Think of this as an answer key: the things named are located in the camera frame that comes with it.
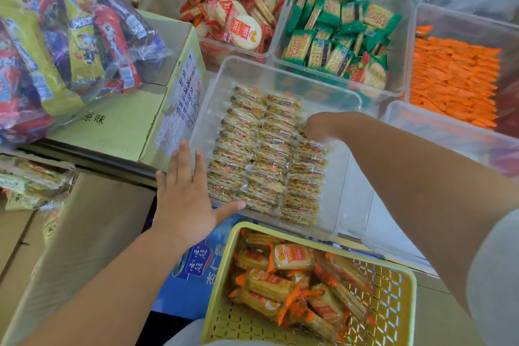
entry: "yellow-green cardboard box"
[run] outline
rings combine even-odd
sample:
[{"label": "yellow-green cardboard box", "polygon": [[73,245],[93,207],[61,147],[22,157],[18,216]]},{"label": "yellow-green cardboard box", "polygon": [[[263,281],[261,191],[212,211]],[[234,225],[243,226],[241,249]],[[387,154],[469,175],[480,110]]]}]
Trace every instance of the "yellow-green cardboard box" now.
[{"label": "yellow-green cardboard box", "polygon": [[180,139],[191,136],[209,77],[191,24],[141,13],[173,52],[162,62],[157,82],[94,105],[51,133],[44,145],[102,162],[167,170]]}]

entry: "cardboard box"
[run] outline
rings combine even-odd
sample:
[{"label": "cardboard box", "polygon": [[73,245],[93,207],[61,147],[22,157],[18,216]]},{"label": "cardboard box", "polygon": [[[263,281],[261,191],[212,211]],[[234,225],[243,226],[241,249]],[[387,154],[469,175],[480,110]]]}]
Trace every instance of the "cardboard box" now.
[{"label": "cardboard box", "polygon": [[[50,134],[44,145],[69,154],[78,152],[94,161],[167,170],[171,152],[180,139],[191,135],[209,77],[191,24],[142,14],[173,51],[159,73],[162,79],[169,77],[167,82],[149,83],[141,90],[99,102]],[[59,152],[55,156],[64,159]]]},{"label": "cardboard box", "polygon": [[[81,173],[59,212],[58,227],[23,293],[2,346],[19,344],[126,249],[140,235],[154,197],[150,189]],[[24,247],[4,278],[10,284],[0,283],[0,292],[3,287],[13,290],[14,282],[27,282],[30,266],[22,262],[27,262],[24,256],[29,253],[23,252],[22,262],[16,263]]]}]

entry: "forearm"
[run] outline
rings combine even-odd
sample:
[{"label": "forearm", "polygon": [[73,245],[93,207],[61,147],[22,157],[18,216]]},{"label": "forearm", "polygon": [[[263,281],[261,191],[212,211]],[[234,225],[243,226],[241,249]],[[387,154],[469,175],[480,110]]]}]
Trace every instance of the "forearm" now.
[{"label": "forearm", "polygon": [[468,311],[472,259],[496,222],[519,208],[519,190],[494,170],[360,113],[338,114],[336,138],[393,219]]},{"label": "forearm", "polygon": [[139,236],[22,346],[133,346],[184,247]]}]

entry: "yellow plastic basket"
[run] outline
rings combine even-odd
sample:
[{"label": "yellow plastic basket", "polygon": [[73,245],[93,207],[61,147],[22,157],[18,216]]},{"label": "yellow plastic basket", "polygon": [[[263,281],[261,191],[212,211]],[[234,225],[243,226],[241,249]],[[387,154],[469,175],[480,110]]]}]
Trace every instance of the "yellow plastic basket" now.
[{"label": "yellow plastic basket", "polygon": [[277,323],[247,307],[233,304],[227,297],[232,290],[227,282],[227,275],[242,228],[352,258],[360,264],[360,268],[365,271],[366,275],[372,277],[374,291],[371,296],[357,290],[354,292],[365,305],[371,307],[377,325],[365,326],[353,319],[344,342],[337,344],[412,346],[415,326],[416,277],[409,268],[294,237],[249,222],[238,223],[230,232],[205,316],[202,344],[222,339],[264,340],[298,346],[326,344],[326,341],[315,336],[305,327],[284,331],[278,327]]}]

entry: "person's left hand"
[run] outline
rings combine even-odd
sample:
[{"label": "person's left hand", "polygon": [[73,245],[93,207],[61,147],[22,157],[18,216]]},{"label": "person's left hand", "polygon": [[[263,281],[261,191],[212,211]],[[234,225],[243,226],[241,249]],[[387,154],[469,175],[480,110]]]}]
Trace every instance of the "person's left hand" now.
[{"label": "person's left hand", "polygon": [[182,140],[178,152],[171,156],[167,175],[156,172],[157,211],[152,231],[166,240],[181,241],[185,249],[205,239],[221,221],[245,208],[243,201],[217,209],[211,207],[204,156],[200,151],[196,151],[195,156],[193,173],[189,144]]}]

